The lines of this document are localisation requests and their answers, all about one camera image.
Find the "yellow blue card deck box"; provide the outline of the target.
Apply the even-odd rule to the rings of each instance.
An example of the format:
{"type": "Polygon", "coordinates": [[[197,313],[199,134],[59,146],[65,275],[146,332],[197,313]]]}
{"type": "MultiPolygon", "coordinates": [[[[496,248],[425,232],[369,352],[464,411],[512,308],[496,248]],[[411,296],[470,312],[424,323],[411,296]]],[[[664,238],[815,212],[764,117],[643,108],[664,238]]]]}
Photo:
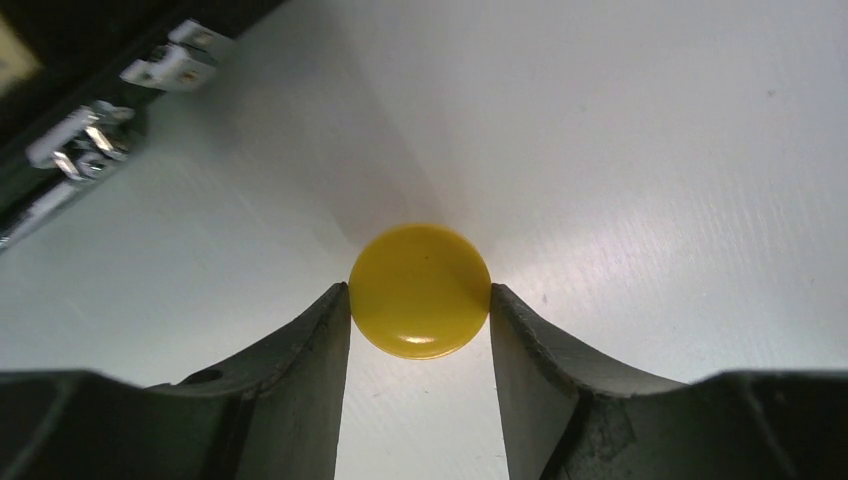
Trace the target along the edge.
{"type": "Polygon", "coordinates": [[[1,16],[1,95],[29,80],[41,68],[41,61],[23,37],[1,16]]]}

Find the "black aluminium poker case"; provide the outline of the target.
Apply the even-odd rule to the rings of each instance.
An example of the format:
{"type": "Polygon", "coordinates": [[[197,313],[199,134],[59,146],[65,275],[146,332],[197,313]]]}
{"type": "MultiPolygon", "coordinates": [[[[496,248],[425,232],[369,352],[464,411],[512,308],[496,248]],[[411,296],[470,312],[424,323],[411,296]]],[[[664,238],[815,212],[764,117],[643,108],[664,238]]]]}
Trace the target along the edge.
{"type": "Polygon", "coordinates": [[[210,81],[272,1],[5,1],[42,68],[1,95],[1,244],[131,157],[148,106],[210,81]]]}

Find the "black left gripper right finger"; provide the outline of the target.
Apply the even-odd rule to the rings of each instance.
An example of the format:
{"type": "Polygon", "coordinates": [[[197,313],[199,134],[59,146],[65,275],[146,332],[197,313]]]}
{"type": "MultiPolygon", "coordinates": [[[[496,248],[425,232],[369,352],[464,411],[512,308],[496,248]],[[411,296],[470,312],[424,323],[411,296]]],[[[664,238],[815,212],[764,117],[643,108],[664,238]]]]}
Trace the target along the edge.
{"type": "Polygon", "coordinates": [[[490,333],[513,479],[843,479],[847,375],[742,370],[692,384],[618,361],[502,284],[490,333]]]}

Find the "yellow big blind button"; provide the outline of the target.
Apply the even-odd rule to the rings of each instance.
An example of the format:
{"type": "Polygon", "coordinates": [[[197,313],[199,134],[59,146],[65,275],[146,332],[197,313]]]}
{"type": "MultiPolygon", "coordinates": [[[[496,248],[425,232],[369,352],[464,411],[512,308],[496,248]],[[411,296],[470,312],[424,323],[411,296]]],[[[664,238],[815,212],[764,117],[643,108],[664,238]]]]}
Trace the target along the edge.
{"type": "Polygon", "coordinates": [[[404,224],[369,242],[348,278],[351,314],[379,350],[431,360],[466,346],[490,312],[492,281],[476,247],[434,224],[404,224]]]}

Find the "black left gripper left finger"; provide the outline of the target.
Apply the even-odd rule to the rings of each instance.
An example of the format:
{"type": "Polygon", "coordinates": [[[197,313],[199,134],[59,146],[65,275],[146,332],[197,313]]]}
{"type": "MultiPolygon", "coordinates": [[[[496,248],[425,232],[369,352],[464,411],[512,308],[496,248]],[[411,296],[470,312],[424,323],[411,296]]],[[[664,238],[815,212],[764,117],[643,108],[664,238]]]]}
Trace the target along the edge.
{"type": "Polygon", "coordinates": [[[177,384],[87,370],[1,376],[5,479],[331,479],[350,348],[332,285],[301,315],[177,384]]]}

